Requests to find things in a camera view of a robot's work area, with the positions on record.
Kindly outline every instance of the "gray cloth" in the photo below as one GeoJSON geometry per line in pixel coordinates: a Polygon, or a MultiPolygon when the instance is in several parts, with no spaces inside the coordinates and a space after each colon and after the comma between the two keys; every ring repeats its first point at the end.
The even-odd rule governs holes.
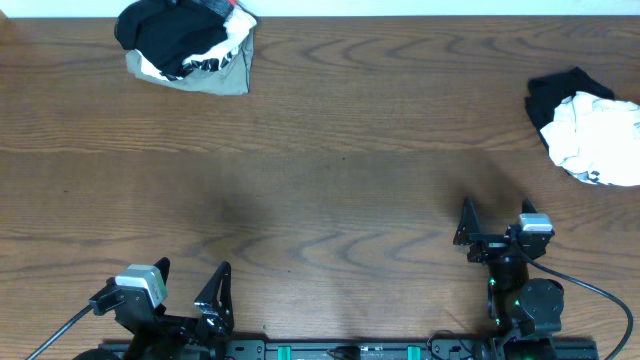
{"type": "Polygon", "coordinates": [[[142,57],[137,51],[127,54],[127,70],[138,79],[184,91],[199,91],[215,95],[242,95],[249,92],[249,73],[253,58],[253,29],[242,42],[240,51],[221,70],[210,72],[194,69],[182,80],[164,81],[145,75],[140,70],[142,57]]]}

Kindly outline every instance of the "pile of clothes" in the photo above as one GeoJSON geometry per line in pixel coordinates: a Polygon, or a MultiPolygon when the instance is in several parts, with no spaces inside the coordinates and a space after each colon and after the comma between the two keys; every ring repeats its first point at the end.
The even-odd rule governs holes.
{"type": "Polygon", "coordinates": [[[528,87],[527,114],[557,166],[588,184],[640,185],[640,106],[579,68],[528,87]]]}
{"type": "Polygon", "coordinates": [[[216,95],[249,92],[256,20],[235,0],[140,0],[115,37],[137,78],[216,95]]]}

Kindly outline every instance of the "white wall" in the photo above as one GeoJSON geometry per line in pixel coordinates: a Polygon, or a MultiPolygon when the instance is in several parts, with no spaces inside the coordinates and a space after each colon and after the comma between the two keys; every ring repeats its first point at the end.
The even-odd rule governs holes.
{"type": "MultiPolygon", "coordinates": [[[[9,17],[115,17],[133,0],[0,0],[9,17]]],[[[244,0],[257,16],[640,15],[640,0],[244,0]]]]}

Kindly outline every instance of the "table surface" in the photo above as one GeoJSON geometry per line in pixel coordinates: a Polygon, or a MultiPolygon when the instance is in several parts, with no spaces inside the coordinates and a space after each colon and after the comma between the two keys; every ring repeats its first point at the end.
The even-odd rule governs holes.
{"type": "MultiPolygon", "coordinates": [[[[573,66],[639,102],[640,18],[269,18],[241,97],[135,79],[113,25],[0,28],[0,358],[163,256],[177,315],[232,264],[237,332],[480,333],[487,271],[452,245],[465,195],[496,232],[531,198],[557,232],[541,262],[640,313],[640,189],[567,176],[523,106],[527,79],[573,66]]],[[[565,289],[562,334],[608,354],[623,312],[565,289]]],[[[128,338],[89,316],[43,358],[128,338]]],[[[633,336],[619,359],[639,357],[633,336]]]]}

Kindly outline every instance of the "green strip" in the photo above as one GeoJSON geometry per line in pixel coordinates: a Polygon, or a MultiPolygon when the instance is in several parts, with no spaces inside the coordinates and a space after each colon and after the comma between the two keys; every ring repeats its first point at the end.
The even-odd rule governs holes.
{"type": "Polygon", "coordinates": [[[280,346],[278,348],[278,360],[291,360],[290,346],[280,346]]]}
{"type": "Polygon", "coordinates": [[[419,346],[409,346],[407,349],[409,359],[408,360],[420,360],[420,347],[419,346]]]}

